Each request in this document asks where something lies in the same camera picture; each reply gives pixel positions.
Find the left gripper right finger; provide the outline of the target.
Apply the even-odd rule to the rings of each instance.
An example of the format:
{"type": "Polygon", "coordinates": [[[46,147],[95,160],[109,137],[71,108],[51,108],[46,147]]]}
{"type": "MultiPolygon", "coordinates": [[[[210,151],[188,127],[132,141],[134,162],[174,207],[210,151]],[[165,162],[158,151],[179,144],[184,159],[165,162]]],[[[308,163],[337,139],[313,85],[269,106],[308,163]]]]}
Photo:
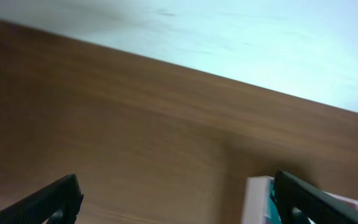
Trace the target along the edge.
{"type": "Polygon", "coordinates": [[[273,191],[282,224],[358,224],[358,210],[288,172],[275,174],[273,191]]]}

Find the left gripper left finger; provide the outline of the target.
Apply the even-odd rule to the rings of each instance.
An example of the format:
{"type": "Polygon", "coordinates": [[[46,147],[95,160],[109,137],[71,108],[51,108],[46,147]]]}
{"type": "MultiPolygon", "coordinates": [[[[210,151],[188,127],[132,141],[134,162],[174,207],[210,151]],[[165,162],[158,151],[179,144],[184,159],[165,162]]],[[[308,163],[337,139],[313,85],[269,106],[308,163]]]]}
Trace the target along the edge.
{"type": "Polygon", "coordinates": [[[0,211],[0,224],[74,224],[84,195],[69,174],[0,211]]]}

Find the teal mouthwash bottle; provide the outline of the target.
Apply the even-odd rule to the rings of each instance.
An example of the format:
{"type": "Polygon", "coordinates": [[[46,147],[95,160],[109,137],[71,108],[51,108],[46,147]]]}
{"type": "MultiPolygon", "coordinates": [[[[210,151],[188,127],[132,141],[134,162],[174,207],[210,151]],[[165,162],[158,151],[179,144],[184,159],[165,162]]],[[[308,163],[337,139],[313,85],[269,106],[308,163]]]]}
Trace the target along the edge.
{"type": "Polygon", "coordinates": [[[265,224],[282,224],[276,205],[274,204],[271,198],[271,195],[274,196],[275,194],[273,186],[274,186],[274,182],[273,180],[271,180],[270,183],[268,184],[267,204],[266,204],[266,211],[264,215],[265,224]]]}

